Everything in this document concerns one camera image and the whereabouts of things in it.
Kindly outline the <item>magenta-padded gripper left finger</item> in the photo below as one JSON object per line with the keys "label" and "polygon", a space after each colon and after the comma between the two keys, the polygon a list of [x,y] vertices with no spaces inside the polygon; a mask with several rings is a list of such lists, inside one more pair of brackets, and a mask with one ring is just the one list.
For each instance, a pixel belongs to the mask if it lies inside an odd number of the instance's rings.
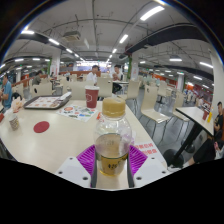
{"label": "magenta-padded gripper left finger", "polygon": [[76,157],[68,157],[55,174],[81,187],[95,188],[97,183],[95,146],[88,147]]}

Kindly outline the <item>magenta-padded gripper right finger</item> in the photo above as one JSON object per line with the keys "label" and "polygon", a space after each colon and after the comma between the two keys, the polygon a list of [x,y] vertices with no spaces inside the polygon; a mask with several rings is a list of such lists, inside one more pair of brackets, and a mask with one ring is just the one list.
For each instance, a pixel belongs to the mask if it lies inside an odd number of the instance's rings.
{"label": "magenta-padded gripper right finger", "polygon": [[130,188],[140,188],[169,174],[169,171],[155,157],[149,157],[130,146],[127,159],[127,178]]}

